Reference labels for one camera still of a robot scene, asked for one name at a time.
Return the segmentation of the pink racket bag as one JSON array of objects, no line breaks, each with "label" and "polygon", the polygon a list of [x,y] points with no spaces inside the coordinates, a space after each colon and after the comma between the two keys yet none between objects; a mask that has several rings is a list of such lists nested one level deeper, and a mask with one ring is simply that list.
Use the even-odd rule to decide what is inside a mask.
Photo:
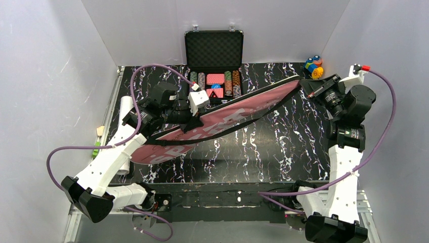
[{"label": "pink racket bag", "polygon": [[208,109],[200,116],[203,126],[186,133],[175,126],[154,134],[133,152],[131,161],[145,165],[162,163],[186,153],[197,143],[239,130],[288,101],[299,90],[300,79],[294,75]]}]

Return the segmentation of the white shuttlecock tube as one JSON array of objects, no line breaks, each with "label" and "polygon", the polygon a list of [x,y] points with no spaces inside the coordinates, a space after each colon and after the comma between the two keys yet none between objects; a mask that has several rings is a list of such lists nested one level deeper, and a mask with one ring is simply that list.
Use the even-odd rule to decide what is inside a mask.
[{"label": "white shuttlecock tube", "polygon": [[[123,125],[124,117],[130,112],[130,110],[134,107],[133,100],[131,96],[123,96],[120,100],[120,108],[119,108],[119,118],[118,118],[118,132],[125,132],[126,136],[121,138],[120,141],[128,138],[135,129],[129,125]],[[117,171],[117,175],[127,175],[130,172],[130,159],[128,158],[124,164]]]}]

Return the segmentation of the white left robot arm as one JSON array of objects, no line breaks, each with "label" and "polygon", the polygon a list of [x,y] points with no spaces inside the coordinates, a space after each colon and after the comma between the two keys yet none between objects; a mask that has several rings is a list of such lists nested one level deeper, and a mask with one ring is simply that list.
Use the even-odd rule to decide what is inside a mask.
[{"label": "white left robot arm", "polygon": [[126,186],[109,184],[120,168],[133,160],[133,153],[148,143],[149,137],[164,123],[181,125],[183,130],[202,126],[200,111],[209,104],[207,93],[197,85],[179,107],[178,88],[170,83],[157,84],[149,96],[137,103],[123,117],[122,124],[98,156],[76,176],[65,177],[61,186],[70,202],[93,223],[105,219],[113,209],[142,206],[151,210],[155,191],[145,183]]}]

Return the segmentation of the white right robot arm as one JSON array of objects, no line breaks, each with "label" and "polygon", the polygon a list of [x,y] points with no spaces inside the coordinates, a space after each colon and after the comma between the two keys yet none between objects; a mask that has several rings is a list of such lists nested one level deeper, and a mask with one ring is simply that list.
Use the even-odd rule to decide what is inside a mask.
[{"label": "white right robot arm", "polygon": [[311,242],[364,242],[368,230],[360,226],[357,210],[358,172],[365,149],[366,134],[362,122],[376,100],[376,94],[363,84],[370,66],[354,64],[349,75],[334,74],[299,83],[308,99],[318,102],[330,115],[327,130],[330,159],[327,199],[310,183],[297,183],[296,196],[307,217],[305,237]]}]

